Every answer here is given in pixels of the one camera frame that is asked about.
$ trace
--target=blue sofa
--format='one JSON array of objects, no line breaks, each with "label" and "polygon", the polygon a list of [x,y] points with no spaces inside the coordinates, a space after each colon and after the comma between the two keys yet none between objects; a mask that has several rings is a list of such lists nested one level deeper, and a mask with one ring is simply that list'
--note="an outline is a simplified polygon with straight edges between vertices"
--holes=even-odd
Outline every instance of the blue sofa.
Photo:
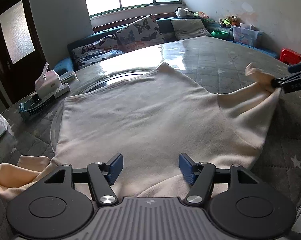
[{"label": "blue sofa", "polygon": [[[197,19],[199,17],[183,17],[184,19]],[[175,36],[175,32],[174,32],[174,28],[172,26],[172,23],[171,23],[171,19],[180,19],[178,17],[172,17],[172,18],[164,18],[164,19],[157,19],[157,23],[159,25],[159,28],[161,30],[161,32],[163,33],[163,36],[166,40],[166,42],[172,42],[172,41],[176,41],[176,36]],[[205,25],[205,27],[207,28],[207,21],[205,21],[204,19],[202,19],[202,22],[203,24]],[[62,75],[64,73],[66,73],[67,71],[70,71],[70,70],[74,70],[74,71],[77,71],[78,68],[75,64],[75,62],[73,61],[72,57],[71,57],[71,51],[75,48],[78,48],[80,46],[84,46],[84,45],[87,45],[87,44],[91,44],[95,41],[98,41],[100,40],[101,38],[107,36],[107,35],[112,35],[112,34],[115,34],[118,30],[120,30],[121,28],[125,27],[126,25],[122,25],[122,26],[118,26],[118,27],[115,27],[115,28],[111,28],[111,29],[108,29],[108,30],[104,30],[104,31],[101,31],[101,32],[97,32],[97,33],[94,33],[93,35],[90,35],[88,37],[85,37],[81,40],[78,40],[78,41],[74,41],[70,44],[67,45],[67,50],[68,50],[68,53],[70,55],[70,57],[67,57],[65,59],[62,59],[61,61],[59,61],[55,67],[53,68],[53,70],[55,70],[55,72],[58,74],[58,75]]]},{"label": "blue sofa", "polygon": [[[209,22],[209,21],[206,21],[200,17],[181,17],[181,18],[184,18],[184,19],[201,19],[203,24],[205,25],[205,28],[211,33],[212,31],[227,31],[229,33],[229,36],[228,36],[228,40],[233,42],[233,43],[237,43],[239,45],[242,45],[242,46],[246,46],[246,47],[249,47],[251,49],[255,49],[255,50],[258,50],[260,52],[263,52],[271,57],[274,57],[274,58],[278,58],[278,54],[275,53],[275,52],[272,52],[268,49],[262,49],[262,48],[254,48],[254,47],[250,47],[250,46],[247,46],[247,45],[244,45],[244,44],[241,44],[241,43],[238,43],[238,42],[235,42],[233,41],[233,34],[232,32],[230,31],[229,28],[221,28],[218,24],[215,24],[215,23],[212,23],[212,22]],[[178,18],[178,17],[172,17],[172,18],[163,18],[163,19],[157,19],[157,23],[159,25],[159,28],[161,30],[161,32],[163,33],[163,36],[166,40],[166,42],[172,42],[172,41],[176,41],[176,36],[175,36],[175,32],[174,32],[174,28],[172,26],[172,23],[171,23],[171,19],[181,19],[181,18]],[[74,41],[70,44],[67,45],[67,50],[68,50],[68,53],[69,55],[71,55],[71,51],[75,48],[78,48],[80,46],[84,46],[84,45],[87,45],[87,44],[91,44],[95,41],[98,41],[100,40],[101,38],[107,36],[107,35],[111,35],[111,34],[115,34],[118,30],[120,30],[121,28],[125,27],[127,25],[122,25],[122,26],[118,26],[118,27],[115,27],[115,28],[111,28],[111,29],[108,29],[108,30],[104,30],[104,31],[101,31],[101,32],[97,32],[93,35],[90,35],[86,38],[83,38],[81,40],[78,40],[78,41]],[[75,62],[73,61],[72,57],[67,57],[61,61],[59,61],[55,67],[53,68],[53,70],[55,70],[55,72],[58,74],[58,75],[62,75],[63,73],[66,73],[67,71],[70,71],[70,70],[74,70],[74,71],[77,71],[78,68],[75,64]]]}]

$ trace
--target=wall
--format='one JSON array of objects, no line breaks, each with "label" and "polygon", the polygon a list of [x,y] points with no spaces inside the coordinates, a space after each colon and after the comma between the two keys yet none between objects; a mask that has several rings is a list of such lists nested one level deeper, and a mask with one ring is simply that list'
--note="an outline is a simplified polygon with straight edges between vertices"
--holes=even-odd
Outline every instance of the wall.
[{"label": "wall", "polygon": [[92,18],[92,27],[149,14],[172,13],[177,7],[185,8],[185,4],[150,5],[111,12]]},{"label": "wall", "polygon": [[[85,0],[29,0],[39,41],[54,66],[68,56],[67,44],[93,34]],[[0,81],[0,89],[11,104]]]},{"label": "wall", "polygon": [[263,45],[279,52],[287,47],[301,53],[301,0],[184,0],[191,10],[212,19],[237,15],[265,32]]}]

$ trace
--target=gray ribbed panel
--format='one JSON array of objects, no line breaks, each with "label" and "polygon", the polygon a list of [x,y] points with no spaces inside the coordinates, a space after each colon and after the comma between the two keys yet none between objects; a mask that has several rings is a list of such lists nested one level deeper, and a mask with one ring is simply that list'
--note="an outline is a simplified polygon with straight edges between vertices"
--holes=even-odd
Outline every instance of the gray ribbed panel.
[{"label": "gray ribbed panel", "polygon": [[126,197],[98,210],[91,223],[66,240],[229,240],[200,208],[178,198]]}]

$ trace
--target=red plastic stool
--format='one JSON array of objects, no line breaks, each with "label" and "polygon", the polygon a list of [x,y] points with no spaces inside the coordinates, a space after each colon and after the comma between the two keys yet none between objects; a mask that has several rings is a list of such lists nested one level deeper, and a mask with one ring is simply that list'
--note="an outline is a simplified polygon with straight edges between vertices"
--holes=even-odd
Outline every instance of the red plastic stool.
[{"label": "red plastic stool", "polygon": [[295,52],[291,49],[283,49],[280,54],[280,61],[286,63],[286,64],[297,64],[301,62],[301,54],[298,52]]}]

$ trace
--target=white logo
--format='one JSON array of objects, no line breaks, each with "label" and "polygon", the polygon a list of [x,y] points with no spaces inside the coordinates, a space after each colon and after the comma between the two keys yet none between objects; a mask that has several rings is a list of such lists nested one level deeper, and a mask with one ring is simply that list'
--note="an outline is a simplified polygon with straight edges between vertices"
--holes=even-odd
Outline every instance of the white logo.
[{"label": "white logo", "polygon": [[148,200],[148,201],[146,201],[148,204],[154,204],[155,203],[155,200],[152,200],[152,199],[150,199],[150,200]]}]

